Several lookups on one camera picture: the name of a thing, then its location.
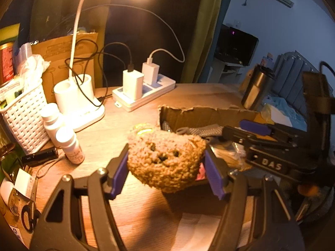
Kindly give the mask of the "brown plush bear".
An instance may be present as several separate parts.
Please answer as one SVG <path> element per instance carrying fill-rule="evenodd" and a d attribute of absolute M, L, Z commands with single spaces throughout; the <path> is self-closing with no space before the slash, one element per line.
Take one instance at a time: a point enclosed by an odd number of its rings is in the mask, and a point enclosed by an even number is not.
<path fill-rule="evenodd" d="M 143 184 L 175 193 L 196 181 L 205 149 L 205 140 L 197 135 L 138 124 L 128 132 L 127 166 Z"/>

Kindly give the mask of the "black flashlight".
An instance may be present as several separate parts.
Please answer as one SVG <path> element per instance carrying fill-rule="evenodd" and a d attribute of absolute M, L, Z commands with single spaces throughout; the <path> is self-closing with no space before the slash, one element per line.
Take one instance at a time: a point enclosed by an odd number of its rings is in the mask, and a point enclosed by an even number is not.
<path fill-rule="evenodd" d="M 39 152 L 23 156 L 21 162 L 23 165 L 36 167 L 46 163 L 47 161 L 58 158 L 58 150 L 56 147 L 41 150 Z"/>

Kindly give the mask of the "pink plush toy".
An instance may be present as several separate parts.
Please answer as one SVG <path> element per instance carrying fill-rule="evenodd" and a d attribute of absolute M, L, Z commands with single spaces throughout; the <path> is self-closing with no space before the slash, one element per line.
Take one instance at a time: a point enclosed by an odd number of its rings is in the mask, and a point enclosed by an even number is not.
<path fill-rule="evenodd" d="M 206 170 L 203 163 L 200 163 L 199 172 L 197 174 L 196 180 L 201 181 L 206 179 Z"/>

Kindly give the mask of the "black scissors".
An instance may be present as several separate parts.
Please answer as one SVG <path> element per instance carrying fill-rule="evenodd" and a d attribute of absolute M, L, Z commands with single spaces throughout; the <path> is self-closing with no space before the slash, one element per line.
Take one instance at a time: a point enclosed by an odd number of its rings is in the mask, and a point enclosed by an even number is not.
<path fill-rule="evenodd" d="M 21 210 L 21 221 L 24 229 L 28 233 L 33 233 L 37 220 L 40 217 L 40 211 L 36 207 L 36 202 L 30 201 L 23 206 Z"/>

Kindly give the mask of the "white cloth wipe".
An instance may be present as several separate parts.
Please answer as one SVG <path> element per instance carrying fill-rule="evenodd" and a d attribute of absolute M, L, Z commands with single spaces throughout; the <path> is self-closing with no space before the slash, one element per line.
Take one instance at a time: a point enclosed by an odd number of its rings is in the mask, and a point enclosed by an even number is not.
<path fill-rule="evenodd" d="M 220 216 L 183 213 L 171 250 L 208 250 Z"/>

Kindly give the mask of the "steel travel mug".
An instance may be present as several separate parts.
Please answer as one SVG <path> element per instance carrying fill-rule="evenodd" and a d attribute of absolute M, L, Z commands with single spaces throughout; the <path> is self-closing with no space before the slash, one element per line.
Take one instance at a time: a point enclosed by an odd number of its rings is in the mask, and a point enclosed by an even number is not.
<path fill-rule="evenodd" d="M 274 81 L 275 75 L 270 68 L 256 64 L 242 98 L 242 106 L 248 110 L 257 110 Z"/>

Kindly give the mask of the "blue patterned blanket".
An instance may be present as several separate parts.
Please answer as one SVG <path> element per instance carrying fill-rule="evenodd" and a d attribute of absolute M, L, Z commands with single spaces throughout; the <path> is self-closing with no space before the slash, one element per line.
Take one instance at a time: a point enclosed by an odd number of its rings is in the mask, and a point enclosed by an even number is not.
<path fill-rule="evenodd" d="M 262 104 L 263 106 L 269 104 L 276 107 L 290 119 L 293 128 L 307 131 L 307 123 L 304 117 L 294 110 L 294 108 L 290 107 L 284 98 L 268 95 L 264 98 Z"/>

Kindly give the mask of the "white woven basket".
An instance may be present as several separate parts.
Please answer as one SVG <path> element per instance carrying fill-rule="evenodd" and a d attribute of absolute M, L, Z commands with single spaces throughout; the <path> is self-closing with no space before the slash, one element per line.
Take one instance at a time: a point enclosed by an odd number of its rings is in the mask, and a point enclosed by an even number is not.
<path fill-rule="evenodd" d="M 40 112 L 47 105 L 42 80 L 1 109 L 5 124 L 27 154 L 38 152 L 48 141 Z"/>

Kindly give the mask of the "grey knitted sock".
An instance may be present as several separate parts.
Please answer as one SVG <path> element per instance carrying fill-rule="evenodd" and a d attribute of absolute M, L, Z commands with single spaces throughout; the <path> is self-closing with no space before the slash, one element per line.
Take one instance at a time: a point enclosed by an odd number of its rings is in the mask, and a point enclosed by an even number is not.
<path fill-rule="evenodd" d="M 222 136 L 223 126 L 218 124 L 208 125 L 200 128 L 181 127 L 173 130 L 167 121 L 161 125 L 161 129 L 167 132 L 176 133 L 178 135 L 197 135 L 201 138 L 220 137 Z"/>

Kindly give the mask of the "white power strip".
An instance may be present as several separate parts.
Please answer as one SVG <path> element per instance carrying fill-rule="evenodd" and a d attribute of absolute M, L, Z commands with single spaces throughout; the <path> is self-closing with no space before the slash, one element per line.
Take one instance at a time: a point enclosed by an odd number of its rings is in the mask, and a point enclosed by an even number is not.
<path fill-rule="evenodd" d="M 127 112 L 132 112 L 143 105 L 148 104 L 150 101 L 172 91 L 175 89 L 176 81 L 159 74 L 157 83 L 148 85 L 143 83 L 142 97 L 138 100 L 131 100 L 125 93 L 123 87 L 116 88 L 112 91 L 112 98 L 116 104 L 124 108 Z"/>

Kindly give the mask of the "black computer monitor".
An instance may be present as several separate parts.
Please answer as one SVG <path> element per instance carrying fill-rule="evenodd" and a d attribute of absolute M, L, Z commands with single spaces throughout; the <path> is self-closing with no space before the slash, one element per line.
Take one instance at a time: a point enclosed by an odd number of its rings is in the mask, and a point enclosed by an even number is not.
<path fill-rule="evenodd" d="M 259 39 L 234 27 L 222 24 L 214 57 L 222 62 L 249 66 Z"/>

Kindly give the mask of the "white computer desk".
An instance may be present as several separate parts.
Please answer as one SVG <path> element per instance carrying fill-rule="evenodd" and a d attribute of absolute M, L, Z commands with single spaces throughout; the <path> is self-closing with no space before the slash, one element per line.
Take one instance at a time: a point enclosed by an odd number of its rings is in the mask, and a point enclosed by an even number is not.
<path fill-rule="evenodd" d="M 237 84 L 246 67 L 214 58 L 207 83 Z"/>

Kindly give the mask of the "bag of cotton swabs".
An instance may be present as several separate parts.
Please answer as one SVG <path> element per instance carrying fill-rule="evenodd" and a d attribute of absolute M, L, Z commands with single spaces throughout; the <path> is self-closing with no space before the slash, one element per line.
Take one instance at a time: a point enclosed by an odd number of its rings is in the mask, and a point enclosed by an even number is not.
<path fill-rule="evenodd" d="M 246 152 L 244 147 L 235 142 L 226 144 L 210 145 L 217 158 L 223 159 L 230 168 L 245 171 L 251 169 L 251 165 L 246 162 Z"/>

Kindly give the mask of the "white pill bottle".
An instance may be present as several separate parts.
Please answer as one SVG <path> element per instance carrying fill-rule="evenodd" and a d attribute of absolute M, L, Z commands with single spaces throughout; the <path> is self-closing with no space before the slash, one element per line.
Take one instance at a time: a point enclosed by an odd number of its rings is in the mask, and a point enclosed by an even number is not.
<path fill-rule="evenodd" d="M 56 103 L 47 104 L 40 111 L 41 118 L 46 133 L 55 147 L 60 148 L 60 143 L 56 139 L 56 132 L 65 125 L 64 116 L 60 112 Z"/>
<path fill-rule="evenodd" d="M 55 138 L 69 161 L 75 165 L 79 165 L 84 161 L 84 152 L 73 129 L 62 126 L 56 132 Z"/>

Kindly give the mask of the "white desk lamp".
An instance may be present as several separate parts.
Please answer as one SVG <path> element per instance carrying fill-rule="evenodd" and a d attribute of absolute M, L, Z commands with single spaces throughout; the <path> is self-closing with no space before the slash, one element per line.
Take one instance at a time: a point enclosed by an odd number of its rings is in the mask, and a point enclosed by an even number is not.
<path fill-rule="evenodd" d="M 78 3 L 73 26 L 70 59 L 69 62 L 65 63 L 69 77 L 54 86 L 57 106 L 64 116 L 65 123 L 75 132 L 96 123 L 103 118 L 105 113 L 103 103 L 99 102 L 94 96 L 92 77 L 86 73 L 81 75 L 74 71 L 75 62 L 87 64 L 99 52 L 99 49 L 96 48 L 88 57 L 75 59 L 78 24 L 84 1 L 80 0 Z"/>

